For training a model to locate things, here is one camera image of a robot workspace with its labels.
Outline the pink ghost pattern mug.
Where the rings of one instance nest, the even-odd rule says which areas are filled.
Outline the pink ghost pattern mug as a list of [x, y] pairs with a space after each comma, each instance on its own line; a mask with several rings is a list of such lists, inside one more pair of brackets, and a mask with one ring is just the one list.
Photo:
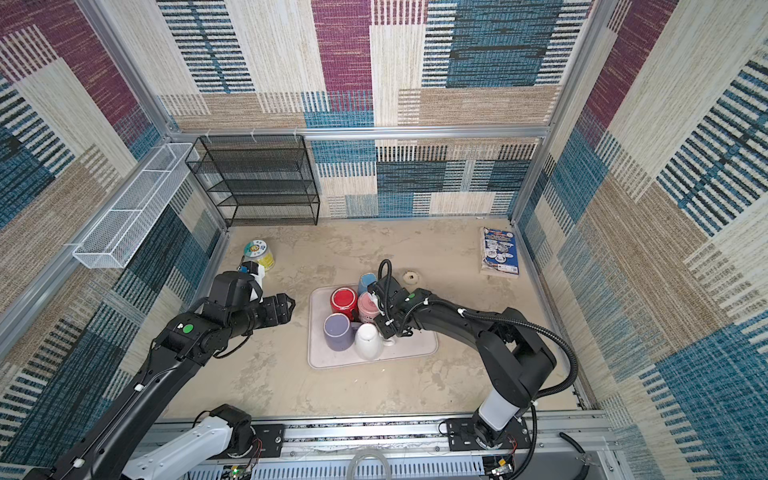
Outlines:
[[375, 318], [380, 315], [380, 310], [373, 296], [364, 292], [357, 301], [358, 317], [363, 323], [373, 323]]

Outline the blue mug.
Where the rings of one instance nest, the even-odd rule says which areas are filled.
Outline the blue mug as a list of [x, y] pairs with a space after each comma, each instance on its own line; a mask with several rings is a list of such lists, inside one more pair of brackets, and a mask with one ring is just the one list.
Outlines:
[[364, 273], [361, 275], [357, 286], [358, 295], [362, 296], [364, 293], [366, 293], [368, 291], [368, 286], [372, 283], [375, 283], [376, 281], [377, 275], [372, 272]]

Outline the red mug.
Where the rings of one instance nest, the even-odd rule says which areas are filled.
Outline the red mug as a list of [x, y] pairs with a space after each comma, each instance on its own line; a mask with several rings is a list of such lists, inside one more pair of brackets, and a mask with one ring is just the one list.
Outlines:
[[335, 289], [330, 296], [330, 306], [333, 313], [345, 315], [350, 322], [358, 317], [358, 294], [348, 286]]

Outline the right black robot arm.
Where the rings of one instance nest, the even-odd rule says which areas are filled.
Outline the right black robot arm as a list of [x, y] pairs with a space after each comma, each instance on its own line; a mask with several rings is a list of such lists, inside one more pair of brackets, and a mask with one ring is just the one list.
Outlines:
[[367, 291], [379, 310], [374, 323], [384, 338], [431, 331], [477, 351], [492, 386], [473, 414], [475, 438], [485, 448], [511, 436], [510, 425], [519, 424], [535, 401], [570, 388], [577, 379], [579, 365], [572, 347], [516, 309], [473, 310], [428, 290], [409, 292], [385, 280]]

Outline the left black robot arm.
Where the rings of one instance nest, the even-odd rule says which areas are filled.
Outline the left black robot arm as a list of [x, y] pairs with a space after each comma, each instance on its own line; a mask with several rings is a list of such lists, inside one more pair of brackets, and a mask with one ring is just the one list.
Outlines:
[[290, 322], [296, 302], [264, 296], [244, 269], [217, 275], [208, 296], [176, 315], [153, 340], [139, 372], [96, 424], [49, 468], [29, 479], [177, 479], [220, 454], [243, 455], [255, 437], [245, 412], [216, 408], [201, 424], [152, 452], [133, 454], [176, 394], [211, 359], [232, 354], [229, 343]]

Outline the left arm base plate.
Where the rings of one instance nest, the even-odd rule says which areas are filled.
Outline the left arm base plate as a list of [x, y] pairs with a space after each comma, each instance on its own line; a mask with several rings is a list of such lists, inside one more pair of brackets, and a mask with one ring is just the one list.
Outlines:
[[279, 458], [282, 453], [286, 425], [282, 423], [257, 423], [251, 425], [251, 449], [247, 459]]

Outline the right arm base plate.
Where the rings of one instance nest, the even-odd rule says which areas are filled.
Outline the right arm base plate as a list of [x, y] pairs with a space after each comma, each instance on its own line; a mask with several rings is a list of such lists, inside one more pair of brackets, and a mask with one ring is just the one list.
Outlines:
[[451, 451], [527, 449], [532, 430], [524, 420], [513, 417], [501, 430], [494, 430], [478, 415], [450, 417], [438, 425]]

